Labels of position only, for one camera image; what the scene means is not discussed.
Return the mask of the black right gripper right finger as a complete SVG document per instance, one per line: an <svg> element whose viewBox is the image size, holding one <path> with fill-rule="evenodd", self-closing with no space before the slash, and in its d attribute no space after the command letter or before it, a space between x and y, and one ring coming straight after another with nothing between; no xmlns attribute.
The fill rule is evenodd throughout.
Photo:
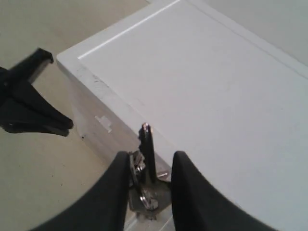
<svg viewBox="0 0 308 231"><path fill-rule="evenodd" d="M229 201L176 151L171 171L171 201L177 231L271 231L273 228Z"/></svg>

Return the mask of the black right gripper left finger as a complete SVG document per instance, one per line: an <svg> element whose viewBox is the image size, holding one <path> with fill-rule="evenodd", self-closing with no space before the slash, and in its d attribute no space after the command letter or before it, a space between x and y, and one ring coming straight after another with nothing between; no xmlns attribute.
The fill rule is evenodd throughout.
<svg viewBox="0 0 308 231"><path fill-rule="evenodd" d="M125 225L130 157L118 152L104 174L69 208L34 231L122 231Z"/></svg>

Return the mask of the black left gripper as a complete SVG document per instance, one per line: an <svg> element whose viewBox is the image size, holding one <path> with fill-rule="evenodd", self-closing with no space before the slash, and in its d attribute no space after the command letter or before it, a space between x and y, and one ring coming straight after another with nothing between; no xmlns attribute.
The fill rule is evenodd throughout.
<svg viewBox="0 0 308 231"><path fill-rule="evenodd" d="M6 132L46 133L67 137L73 121L55 109L33 87L53 55L42 48L10 69L0 71L0 127Z"/></svg>

